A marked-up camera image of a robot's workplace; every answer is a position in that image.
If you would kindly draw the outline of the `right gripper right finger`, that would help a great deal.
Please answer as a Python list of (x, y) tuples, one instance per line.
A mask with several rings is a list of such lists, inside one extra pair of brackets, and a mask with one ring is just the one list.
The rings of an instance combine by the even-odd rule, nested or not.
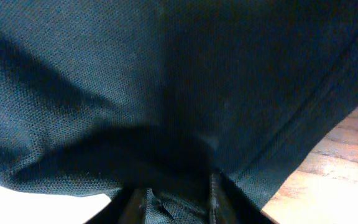
[(213, 172), (209, 176), (210, 224), (274, 224), (238, 188), (235, 183)]

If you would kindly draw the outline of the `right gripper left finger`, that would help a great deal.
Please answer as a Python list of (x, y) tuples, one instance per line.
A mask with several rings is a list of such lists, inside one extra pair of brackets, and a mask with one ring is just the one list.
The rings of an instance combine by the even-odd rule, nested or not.
[(86, 224), (144, 224), (147, 190), (124, 187)]

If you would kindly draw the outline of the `black t-shirt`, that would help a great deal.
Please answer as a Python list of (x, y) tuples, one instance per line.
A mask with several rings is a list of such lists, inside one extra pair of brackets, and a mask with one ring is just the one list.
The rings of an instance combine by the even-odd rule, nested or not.
[(357, 106), (358, 1), (0, 0), (10, 190), (210, 223), (220, 172), (261, 211)]

